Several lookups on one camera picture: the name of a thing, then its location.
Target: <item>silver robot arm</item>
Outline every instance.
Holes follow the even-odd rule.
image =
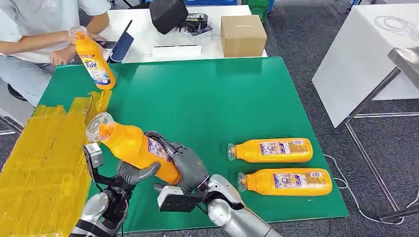
[[[282,237],[245,205],[239,191],[227,179],[218,174],[209,175],[192,149],[155,132],[147,135],[163,145],[182,174],[178,187],[155,186],[160,192],[160,211],[190,212],[203,202],[209,219],[232,237]]]
[[[282,237],[270,225],[244,205],[239,192],[223,176],[214,174],[208,181],[208,193],[222,194],[208,200],[208,217],[232,237]]]
[[[86,202],[70,237],[113,237],[126,220],[135,186],[154,176],[161,165],[155,162],[146,169],[138,169],[120,161],[117,175],[109,178],[98,172],[98,167],[103,165],[103,158],[96,143],[85,145],[84,155],[89,173],[100,192]],[[103,190],[98,184],[107,185],[107,188]]]

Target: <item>brown cardboard box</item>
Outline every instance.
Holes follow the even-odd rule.
[[[262,56],[266,33],[259,16],[222,16],[221,43],[224,57]]]

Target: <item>clear bottle cap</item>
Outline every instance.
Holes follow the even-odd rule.
[[[227,158],[228,160],[235,160],[237,158],[236,145],[233,143],[227,145]]]
[[[114,123],[114,119],[107,112],[96,115],[87,126],[87,139],[91,142],[107,140],[114,130]]]
[[[83,40],[87,37],[87,29],[84,26],[76,26],[68,31],[68,34],[76,40]]]
[[[245,174],[239,173],[237,175],[237,185],[239,192],[243,192],[248,189],[248,179]]]

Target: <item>tide bottle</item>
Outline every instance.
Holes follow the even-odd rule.
[[[329,173],[319,168],[262,169],[254,174],[239,173],[239,191],[262,195],[322,196],[332,191]]]
[[[147,168],[157,161],[161,164],[157,177],[170,185],[180,181],[180,172],[160,143],[144,135],[139,127],[115,122],[107,112],[92,119],[86,137],[91,142],[102,142],[114,156],[137,168]]]
[[[100,46],[87,34],[84,26],[77,26],[69,31],[74,37],[76,52],[80,56],[97,88],[110,90],[115,87],[116,79],[108,63],[103,58]]]
[[[313,157],[313,148],[305,138],[249,140],[239,145],[228,144],[227,157],[261,163],[306,162]]]

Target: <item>green mat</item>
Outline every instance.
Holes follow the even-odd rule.
[[[330,172],[294,85],[280,57],[237,58],[155,63],[113,64],[117,86],[108,112],[115,121],[155,130],[191,147],[210,173],[237,186],[237,173],[263,168],[316,167]],[[62,104],[99,91],[85,68],[58,68],[40,104]],[[226,146],[249,139],[308,138],[314,156],[306,163],[247,163],[228,161]],[[116,173],[118,160],[101,145],[103,175]],[[159,212],[154,177],[137,185],[124,231],[179,230],[212,227],[199,209],[191,213]],[[98,190],[91,186],[89,197]],[[246,205],[267,222],[348,216],[333,185],[321,197],[262,196],[242,193]]]

